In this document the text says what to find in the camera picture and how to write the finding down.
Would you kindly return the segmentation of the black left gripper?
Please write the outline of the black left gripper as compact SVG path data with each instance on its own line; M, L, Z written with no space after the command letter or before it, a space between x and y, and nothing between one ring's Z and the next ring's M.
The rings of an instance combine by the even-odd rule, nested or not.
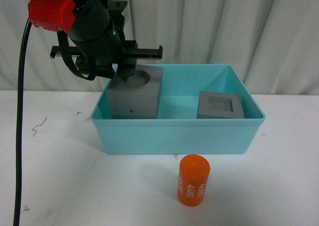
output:
M75 9L76 20L69 33L58 33L58 46L53 46L50 57L61 56L71 72L83 79L97 76L112 78L113 64L119 66L124 79L134 75L138 58L161 59L163 47L139 48L134 40L126 40L125 18L122 15L127 1L86 3Z

